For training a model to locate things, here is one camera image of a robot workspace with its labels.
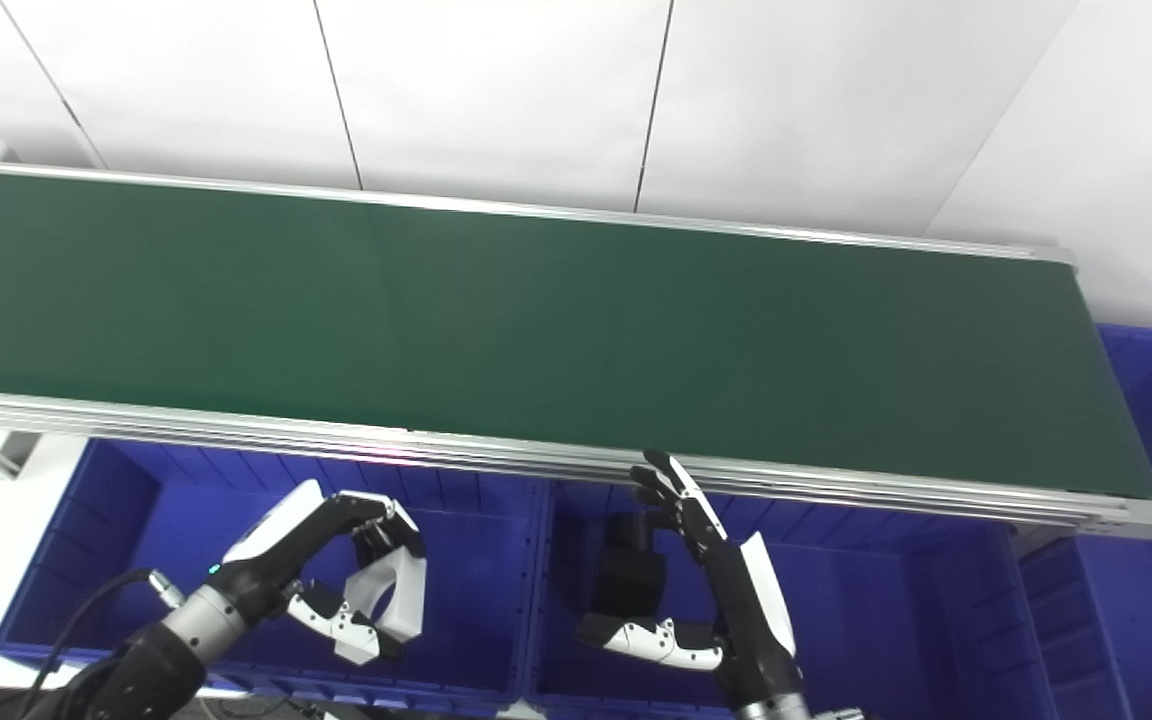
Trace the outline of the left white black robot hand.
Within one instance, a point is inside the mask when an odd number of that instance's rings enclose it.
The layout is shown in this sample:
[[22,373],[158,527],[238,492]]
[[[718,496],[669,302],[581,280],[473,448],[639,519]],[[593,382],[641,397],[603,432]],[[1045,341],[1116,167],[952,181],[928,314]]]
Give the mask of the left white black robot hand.
[[[339,537],[353,543],[358,564],[343,591],[303,577],[308,561]],[[353,488],[325,495],[306,479],[233,544],[207,585],[244,624],[287,614],[362,666],[401,659],[420,637],[426,579],[424,538],[396,498]]]

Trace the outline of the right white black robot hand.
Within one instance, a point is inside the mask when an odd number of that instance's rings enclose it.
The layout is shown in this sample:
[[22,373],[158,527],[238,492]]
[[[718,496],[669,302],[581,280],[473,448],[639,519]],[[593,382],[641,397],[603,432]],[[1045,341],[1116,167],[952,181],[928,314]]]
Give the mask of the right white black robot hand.
[[[787,602],[760,533],[735,541],[681,461],[646,448],[628,471],[637,511],[607,521],[579,641],[717,680],[736,719],[808,719]],[[680,538],[712,594],[708,623],[664,615],[668,559],[660,533]]]

